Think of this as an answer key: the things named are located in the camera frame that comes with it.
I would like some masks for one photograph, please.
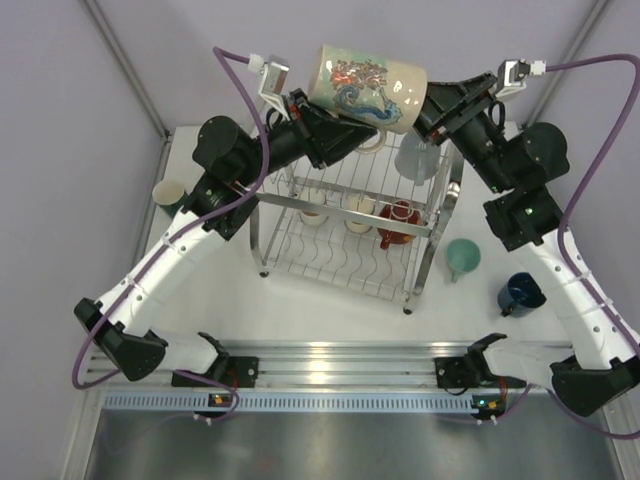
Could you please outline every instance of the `metal pole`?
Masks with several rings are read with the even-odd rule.
[[[596,31],[600,21],[604,18],[605,13],[609,7],[613,4],[614,0],[594,0],[586,13],[580,26],[573,34],[571,41],[568,43],[562,55],[556,63],[567,63],[576,60],[580,55],[584,47],[587,45],[589,39]],[[549,105],[553,101],[554,97],[562,87],[563,82],[566,79],[568,72],[562,71],[550,75],[547,82],[547,86],[542,92],[540,99],[536,102],[535,107],[531,110],[531,113],[527,117],[526,125],[531,125],[537,122],[547,111]]]
[[[109,25],[109,21],[107,20],[102,7],[100,7],[100,4],[97,0],[80,0],[80,2],[86,8],[87,13],[91,17],[94,25],[98,28],[100,36],[105,41],[107,47],[109,48],[109,51],[113,55],[113,58],[120,67],[120,70],[127,79],[127,82],[133,89],[133,93],[135,94],[145,113],[149,117],[149,120],[151,120],[154,128],[158,132],[158,135],[162,137],[163,141],[166,141],[169,138],[169,130],[164,125],[162,118],[160,118],[160,114],[158,114],[158,111],[153,105],[149,94],[142,85],[142,82],[140,81],[138,74],[133,68],[129,57],[120,45],[118,38],[113,33],[113,29]]]

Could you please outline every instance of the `gray wall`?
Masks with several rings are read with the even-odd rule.
[[[434,81],[462,80],[509,57],[557,59],[586,0],[100,0],[160,115],[171,126],[213,115],[245,116],[211,54],[271,53],[288,59],[287,87],[306,88],[322,43],[423,65]],[[248,74],[243,79],[251,78]],[[542,88],[516,99],[522,120]]]
[[[159,138],[76,0],[0,14],[0,465],[58,478],[72,309],[127,270]]]
[[[608,53],[640,55],[640,2],[616,0],[582,58]],[[571,172],[552,193],[564,207],[629,93],[634,69],[626,63],[584,67],[569,74],[544,120],[558,125],[569,142]],[[571,226],[578,247],[625,319],[640,329],[640,103],[589,185]],[[632,396],[640,412],[640,392]]]

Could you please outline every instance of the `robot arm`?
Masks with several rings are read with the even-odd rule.
[[[521,72],[540,71],[539,62],[531,68],[522,61],[504,65],[516,65]],[[499,106],[503,115],[495,92],[504,91],[505,78],[486,73],[466,82],[430,84],[414,128],[436,144],[450,138],[493,192],[509,192],[484,205],[487,221],[540,285],[571,339],[573,352],[531,347],[493,334],[472,345],[459,362],[462,367],[450,375],[472,379],[465,386],[501,376],[519,378],[555,391],[573,412],[588,416],[640,382],[640,359],[606,316],[605,305],[597,304],[560,253],[562,211],[546,183],[569,170],[564,135],[551,124],[537,123],[507,141],[502,121],[496,124],[484,113]],[[571,232],[564,238],[571,258],[607,298],[590,275]],[[623,325],[640,342],[640,335],[624,321]]]
[[[278,103],[288,113],[268,129],[269,173],[302,156],[307,156],[313,167],[326,168],[377,133],[374,127],[334,117],[309,104],[301,90]],[[226,372],[229,356],[213,337],[160,331],[153,327],[153,320],[199,262],[235,235],[258,200],[253,197],[227,214],[181,236],[176,234],[242,196],[242,188],[258,178],[261,158],[259,139],[251,138],[232,119],[218,116],[208,120],[200,129],[193,153],[205,173],[169,229],[113,289],[95,301],[83,299],[74,309],[87,331],[113,310],[95,341],[127,379],[140,380],[157,368],[189,370],[213,380]],[[130,293],[114,309],[116,300],[128,288]]]
[[[344,158],[377,130],[365,123],[334,116],[308,103],[301,90],[280,96],[284,62],[279,70],[265,70],[263,97],[282,119],[269,128],[270,172],[307,156],[315,168]],[[560,255],[556,241],[562,212],[546,183],[569,170],[567,145],[555,126],[538,123],[507,140],[503,135],[504,105],[500,98],[524,88],[524,77],[539,75],[543,64],[508,61],[499,78],[485,73],[464,82],[430,83],[414,130],[440,145],[451,139],[495,193],[506,195],[484,205],[492,232],[531,272],[571,338],[572,352],[531,348],[501,334],[479,340],[447,375],[473,387],[510,376],[555,390],[562,402],[579,415],[589,415],[640,382],[640,359],[575,278]],[[500,119],[490,115],[498,107]],[[97,301],[83,299],[74,313],[87,330],[109,311],[123,289],[132,292],[103,325],[96,343],[131,380],[162,367],[190,370],[218,379],[228,354],[211,336],[183,336],[160,332],[152,321],[169,295],[205,256],[229,240],[257,205],[252,198],[231,212],[203,223],[175,242],[173,235],[239,198],[241,187],[258,178],[262,149],[228,117],[214,117],[203,125],[193,159],[205,169],[171,227],[145,259],[116,287]],[[570,232],[570,254],[582,271]],[[159,260],[135,282],[147,260],[168,247]],[[601,291],[591,279],[592,284]],[[636,341],[640,336],[633,332]]]

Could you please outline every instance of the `decorated mug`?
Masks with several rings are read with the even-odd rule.
[[[413,127],[427,93],[421,67],[377,55],[323,45],[309,84],[309,101],[326,110],[373,125],[385,132]]]

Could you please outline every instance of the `dark green cup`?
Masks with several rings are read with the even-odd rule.
[[[156,205],[173,218],[184,205],[187,199],[187,191],[181,182],[168,178],[153,187],[151,197],[156,202]]]

